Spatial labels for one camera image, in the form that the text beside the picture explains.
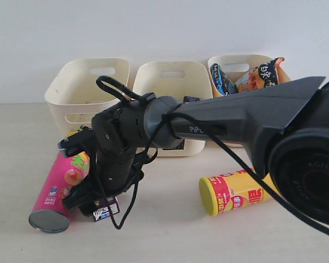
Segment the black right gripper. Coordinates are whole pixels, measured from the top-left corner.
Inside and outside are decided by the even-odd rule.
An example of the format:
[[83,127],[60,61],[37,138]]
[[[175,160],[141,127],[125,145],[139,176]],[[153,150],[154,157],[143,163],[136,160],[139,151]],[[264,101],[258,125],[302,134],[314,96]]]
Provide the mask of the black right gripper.
[[121,138],[119,118],[117,112],[98,113],[90,128],[83,127],[58,143],[65,158],[81,152],[89,156],[87,177],[62,200],[66,209],[79,208],[84,216],[91,216],[98,210],[97,200],[126,192],[143,179],[140,156]]

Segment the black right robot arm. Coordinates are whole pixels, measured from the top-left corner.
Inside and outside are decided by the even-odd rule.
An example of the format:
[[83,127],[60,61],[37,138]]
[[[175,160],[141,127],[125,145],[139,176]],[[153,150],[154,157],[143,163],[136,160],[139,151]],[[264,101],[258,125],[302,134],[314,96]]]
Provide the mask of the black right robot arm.
[[323,77],[190,103],[138,95],[108,76],[96,83],[119,102],[59,142],[64,156],[90,158],[87,177],[63,199],[66,208],[126,192],[141,179],[150,148],[212,140],[222,148],[242,145],[253,178],[269,175],[286,209],[329,225],[329,82]]

